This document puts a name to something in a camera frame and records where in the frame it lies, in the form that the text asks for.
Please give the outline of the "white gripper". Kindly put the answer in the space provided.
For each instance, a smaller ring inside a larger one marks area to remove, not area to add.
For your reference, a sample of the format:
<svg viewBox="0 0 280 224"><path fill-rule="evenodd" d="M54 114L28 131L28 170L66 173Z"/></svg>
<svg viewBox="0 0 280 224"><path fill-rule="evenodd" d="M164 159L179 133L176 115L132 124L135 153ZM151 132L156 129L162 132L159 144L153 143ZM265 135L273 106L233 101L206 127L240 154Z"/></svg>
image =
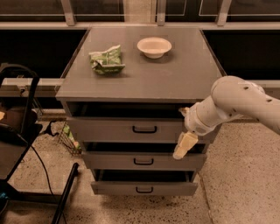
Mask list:
<svg viewBox="0 0 280 224"><path fill-rule="evenodd" d="M198 142L198 136L207 135L216 128L218 118L212 100L197 102L190 108L179 108L178 111L185 116L185 127L190 132L182 132L178 138L172 155L177 160L182 159Z"/></svg>

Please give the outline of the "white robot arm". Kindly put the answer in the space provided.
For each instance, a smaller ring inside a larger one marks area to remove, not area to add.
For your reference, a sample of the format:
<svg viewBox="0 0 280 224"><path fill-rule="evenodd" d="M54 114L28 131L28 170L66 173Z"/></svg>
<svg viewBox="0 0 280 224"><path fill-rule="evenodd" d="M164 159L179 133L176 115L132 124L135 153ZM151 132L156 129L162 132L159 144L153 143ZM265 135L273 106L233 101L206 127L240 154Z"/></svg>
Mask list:
<svg viewBox="0 0 280 224"><path fill-rule="evenodd" d="M205 100L179 111L185 118L186 132L178 138L174 159L182 159L198 142L199 136L241 116L254 118L280 134L280 101L265 94L259 85L235 76L219 78Z"/></svg>

